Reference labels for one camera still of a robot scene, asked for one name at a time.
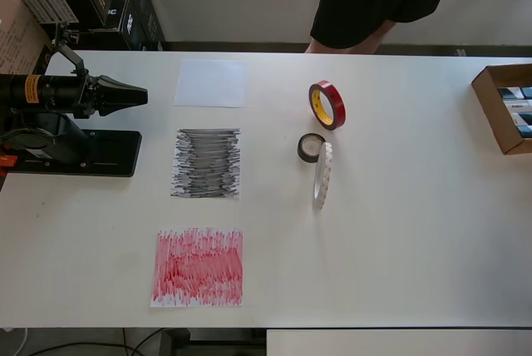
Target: person's leg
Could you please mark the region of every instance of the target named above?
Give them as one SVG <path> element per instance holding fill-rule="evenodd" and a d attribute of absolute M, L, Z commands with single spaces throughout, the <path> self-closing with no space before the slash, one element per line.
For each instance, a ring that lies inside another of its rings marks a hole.
<path fill-rule="evenodd" d="M 310 45 L 305 51 L 306 54 L 348 54 L 350 48 L 330 48 L 324 46 L 322 43 L 314 40 L 310 40 Z"/>
<path fill-rule="evenodd" d="M 307 54 L 364 54 L 372 55 L 379 48 L 382 39 L 395 26 L 395 22 L 386 20 L 374 33 L 360 44 L 350 48 L 330 48 L 312 39 Z"/>
<path fill-rule="evenodd" d="M 395 22 L 386 20 L 372 35 L 360 44 L 349 48 L 348 52 L 350 54 L 373 55 L 382 44 L 384 37 L 395 25 Z"/>

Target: blank white paper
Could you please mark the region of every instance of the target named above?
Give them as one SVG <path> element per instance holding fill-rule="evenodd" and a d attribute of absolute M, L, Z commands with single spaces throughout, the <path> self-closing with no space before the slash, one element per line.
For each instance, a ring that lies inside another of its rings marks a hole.
<path fill-rule="evenodd" d="M 181 63 L 175 106 L 245 106 L 246 64 L 186 59 Z"/>

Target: tape roll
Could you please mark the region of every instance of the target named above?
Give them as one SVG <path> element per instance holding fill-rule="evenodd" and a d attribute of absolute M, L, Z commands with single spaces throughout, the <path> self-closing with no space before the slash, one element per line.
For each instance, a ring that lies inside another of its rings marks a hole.
<path fill-rule="evenodd" d="M 332 116 L 328 115 L 323 107 L 322 96 L 327 98 L 329 104 L 331 104 Z M 336 87 L 331 83 L 323 80 L 311 85 L 308 90 L 308 99 L 316 119 L 327 130 L 335 130 L 338 127 L 342 127 L 346 122 L 346 108 L 343 105 L 343 100 Z"/>
<path fill-rule="evenodd" d="M 327 198 L 331 169 L 333 168 L 333 146 L 324 142 L 319 152 L 316 175 L 314 176 L 313 207 L 321 210 Z"/>
<path fill-rule="evenodd" d="M 308 133 L 299 139 L 298 155 L 307 163 L 318 162 L 319 152 L 325 139 L 316 133 Z"/>

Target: open cardboard box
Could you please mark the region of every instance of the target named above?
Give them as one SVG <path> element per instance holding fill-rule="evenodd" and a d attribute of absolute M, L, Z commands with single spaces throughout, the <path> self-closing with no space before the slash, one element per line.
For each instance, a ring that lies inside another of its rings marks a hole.
<path fill-rule="evenodd" d="M 490 122 L 495 139 L 506 155 L 532 152 L 532 138 L 521 137 L 497 89 L 531 86 L 532 64 L 490 66 L 473 81 L 473 88 Z"/>

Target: red scribbles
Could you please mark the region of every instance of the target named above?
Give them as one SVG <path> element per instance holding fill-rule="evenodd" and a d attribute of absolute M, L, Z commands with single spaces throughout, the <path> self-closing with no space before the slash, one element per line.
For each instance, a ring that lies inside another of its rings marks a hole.
<path fill-rule="evenodd" d="M 151 306 L 242 304 L 242 230 L 160 232 Z"/>

